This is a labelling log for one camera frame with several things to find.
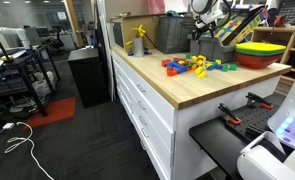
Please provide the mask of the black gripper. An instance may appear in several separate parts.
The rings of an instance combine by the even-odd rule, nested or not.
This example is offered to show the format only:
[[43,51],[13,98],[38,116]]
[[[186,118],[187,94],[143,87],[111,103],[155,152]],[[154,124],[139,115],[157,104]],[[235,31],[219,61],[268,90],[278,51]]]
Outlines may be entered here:
[[196,28],[192,31],[192,39],[198,40],[200,36],[209,30],[208,27]]

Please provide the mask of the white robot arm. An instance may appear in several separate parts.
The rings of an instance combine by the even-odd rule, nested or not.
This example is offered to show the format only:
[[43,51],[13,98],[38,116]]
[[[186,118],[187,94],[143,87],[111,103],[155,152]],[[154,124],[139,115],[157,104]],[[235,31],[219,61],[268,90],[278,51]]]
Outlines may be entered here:
[[[225,8],[212,10],[220,1],[223,1]],[[227,24],[232,15],[232,8],[227,0],[191,0],[191,8],[198,14],[195,20],[196,28],[192,32],[194,40],[198,40],[205,32],[210,32],[210,35],[214,36],[214,31]],[[222,24],[217,25],[215,21],[222,15],[226,15],[227,18]]]

